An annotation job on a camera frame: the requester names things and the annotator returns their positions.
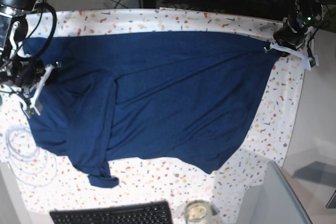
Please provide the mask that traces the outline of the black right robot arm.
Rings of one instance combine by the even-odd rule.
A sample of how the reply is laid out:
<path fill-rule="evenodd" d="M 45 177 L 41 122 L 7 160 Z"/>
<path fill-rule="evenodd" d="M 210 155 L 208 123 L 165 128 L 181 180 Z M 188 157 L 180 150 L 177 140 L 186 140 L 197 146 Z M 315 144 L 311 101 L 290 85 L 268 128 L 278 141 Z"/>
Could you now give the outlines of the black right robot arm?
<path fill-rule="evenodd" d="M 52 14 L 49 36 L 37 53 L 25 56 L 23 45 L 33 35 L 26 16 L 45 11 Z M 56 25 L 56 11 L 46 0 L 1 0 L 1 84 L 30 89 L 40 81 L 46 71 L 39 58 L 49 47 Z"/>

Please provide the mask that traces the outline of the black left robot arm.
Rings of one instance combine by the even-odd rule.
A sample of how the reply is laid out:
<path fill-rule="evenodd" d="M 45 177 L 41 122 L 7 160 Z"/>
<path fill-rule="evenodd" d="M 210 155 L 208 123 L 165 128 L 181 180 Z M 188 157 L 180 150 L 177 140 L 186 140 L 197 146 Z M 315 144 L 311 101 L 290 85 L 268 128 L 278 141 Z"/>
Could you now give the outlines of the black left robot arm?
<path fill-rule="evenodd" d="M 288 0 L 288 16 L 281 29 L 273 35 L 274 46 L 277 45 L 286 54 L 294 54 L 306 47 L 306 58 L 314 61 L 313 40 L 318 30 L 330 25 L 324 20 L 325 10 L 322 0 Z"/>

